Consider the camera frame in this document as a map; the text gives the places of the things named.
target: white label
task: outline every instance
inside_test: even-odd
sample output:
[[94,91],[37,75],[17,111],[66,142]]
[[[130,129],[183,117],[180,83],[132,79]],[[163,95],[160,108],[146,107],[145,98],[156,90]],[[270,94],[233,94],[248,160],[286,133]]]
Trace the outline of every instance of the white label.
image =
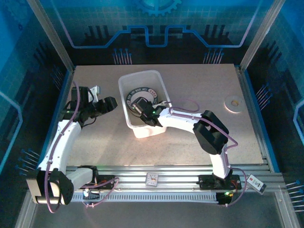
[[256,178],[254,175],[250,175],[247,179],[247,182],[254,187],[255,189],[257,189],[258,191],[261,191],[261,188],[263,187],[264,183],[262,181],[260,181],[258,178]]

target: grey floor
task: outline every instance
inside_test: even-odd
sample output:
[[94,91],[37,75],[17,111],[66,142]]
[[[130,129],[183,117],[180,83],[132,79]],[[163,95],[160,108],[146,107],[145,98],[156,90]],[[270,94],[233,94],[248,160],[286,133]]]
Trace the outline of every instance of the grey floor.
[[280,228],[272,195],[247,193],[231,208],[202,203],[82,203],[61,206],[56,214],[38,205],[32,228]]
[[[74,80],[80,86],[99,85],[100,97],[115,97],[118,107],[111,113],[98,117],[93,125],[81,131],[68,165],[211,164],[209,155],[202,151],[196,137],[189,132],[168,128],[163,134],[137,139],[128,128],[118,79],[126,74],[151,69],[160,72],[172,101],[182,98],[196,100],[201,105],[201,112],[211,110],[225,124],[229,135],[239,143],[238,147],[228,153],[230,163],[263,162],[247,109],[234,114],[224,107],[227,96],[243,97],[233,64],[124,65],[76,67]],[[193,108],[185,102],[173,104]]]

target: gear logo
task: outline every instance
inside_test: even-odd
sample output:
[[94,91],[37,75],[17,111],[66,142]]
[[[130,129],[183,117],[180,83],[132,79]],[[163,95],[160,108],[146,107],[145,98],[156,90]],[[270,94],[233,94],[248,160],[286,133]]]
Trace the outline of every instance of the gear logo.
[[181,0],[133,0],[139,10],[143,13],[151,15],[162,15],[171,13],[172,9],[176,10],[177,4],[181,4]]

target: translucent plastic bin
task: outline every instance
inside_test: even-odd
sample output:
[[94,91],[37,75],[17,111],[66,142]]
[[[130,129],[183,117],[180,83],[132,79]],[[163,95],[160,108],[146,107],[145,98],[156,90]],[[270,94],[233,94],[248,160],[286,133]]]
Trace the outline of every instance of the translucent plastic bin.
[[165,85],[162,81],[161,74],[156,70],[146,70],[129,75],[121,76],[118,80],[120,96],[123,103],[123,111],[125,120],[129,128],[134,132],[136,138],[145,138],[157,134],[164,133],[166,127],[151,127],[146,125],[139,117],[131,114],[131,111],[126,105],[126,97],[130,91],[139,87],[149,87],[153,89],[158,96],[158,101],[169,101],[169,96]]

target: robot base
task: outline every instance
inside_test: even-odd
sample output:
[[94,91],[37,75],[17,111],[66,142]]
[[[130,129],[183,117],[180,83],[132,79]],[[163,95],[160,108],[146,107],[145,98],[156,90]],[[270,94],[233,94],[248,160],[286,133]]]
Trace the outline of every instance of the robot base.
[[199,188],[201,190],[234,190],[242,189],[239,175],[232,175],[232,172],[225,179],[218,178],[214,175],[200,175]]

